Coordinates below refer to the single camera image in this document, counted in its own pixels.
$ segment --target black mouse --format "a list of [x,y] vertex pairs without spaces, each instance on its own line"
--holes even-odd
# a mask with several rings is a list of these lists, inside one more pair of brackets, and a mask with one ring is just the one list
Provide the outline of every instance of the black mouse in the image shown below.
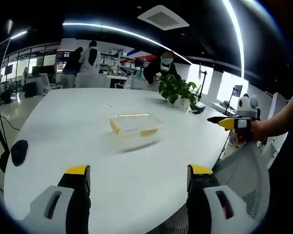
[[23,164],[28,149],[27,140],[17,141],[11,148],[11,157],[14,166],[20,166]]

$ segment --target ceiling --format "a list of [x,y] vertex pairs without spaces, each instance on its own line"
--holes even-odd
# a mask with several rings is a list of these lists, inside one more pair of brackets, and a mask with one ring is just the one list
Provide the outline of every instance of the ceiling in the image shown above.
[[[270,93],[281,92],[286,98],[292,94],[289,85],[289,72],[292,61],[285,44],[280,43],[273,30],[265,24],[255,11],[250,9],[247,0],[230,0],[236,12],[241,28],[245,51],[245,69],[256,75],[254,78],[245,75],[251,84]],[[279,28],[293,42],[291,14],[286,9],[284,0],[261,1],[278,21]],[[93,22],[128,30],[153,39],[183,56],[201,57],[221,61],[240,67],[240,53],[232,21],[222,1],[152,1],[137,3],[85,3],[30,4],[9,3],[2,6],[5,11],[0,15],[0,42],[8,37],[6,22],[14,22],[11,34],[29,29],[29,33],[21,39],[11,42],[9,52],[39,43],[61,41],[63,37],[77,39],[95,39],[143,50],[152,54],[161,54],[163,48],[150,42],[129,35],[111,32],[100,28],[70,26],[63,29],[62,22]],[[189,27],[163,31],[137,17],[146,10],[164,5],[183,18]],[[212,66],[211,62],[202,64]],[[240,75],[240,72],[223,65],[214,64],[216,70],[226,70]]]

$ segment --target transparent plastic box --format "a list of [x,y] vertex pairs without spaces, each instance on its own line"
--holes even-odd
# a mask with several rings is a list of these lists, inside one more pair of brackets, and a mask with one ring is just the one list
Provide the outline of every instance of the transparent plastic box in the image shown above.
[[161,139],[164,122],[149,114],[119,115],[110,119],[117,148],[130,150],[156,143]]

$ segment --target floor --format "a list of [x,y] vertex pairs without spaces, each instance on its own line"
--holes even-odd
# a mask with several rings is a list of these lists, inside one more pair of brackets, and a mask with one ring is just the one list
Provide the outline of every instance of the floor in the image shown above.
[[[43,96],[35,96],[30,98],[20,98],[19,96],[17,96],[15,100],[12,101],[10,104],[2,105],[0,107],[1,115],[3,117],[6,117],[6,119],[12,124],[13,127],[20,129],[26,122],[31,112],[37,106],[37,104],[42,100],[42,98]],[[2,119],[2,122],[8,146],[9,148],[11,148],[18,134],[18,131],[13,129],[5,119]],[[0,154],[2,153],[3,147],[0,143]],[[0,169],[0,191],[3,191],[3,188],[4,173]]]

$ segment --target green leaves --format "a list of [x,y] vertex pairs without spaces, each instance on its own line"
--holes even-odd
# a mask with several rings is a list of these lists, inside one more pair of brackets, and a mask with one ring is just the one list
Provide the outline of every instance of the green leaves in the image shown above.
[[189,99],[191,104],[195,105],[195,96],[189,91],[191,86],[193,89],[197,87],[193,82],[186,83],[181,79],[180,75],[166,75],[161,78],[159,93],[171,104],[175,103],[179,94],[182,98]]

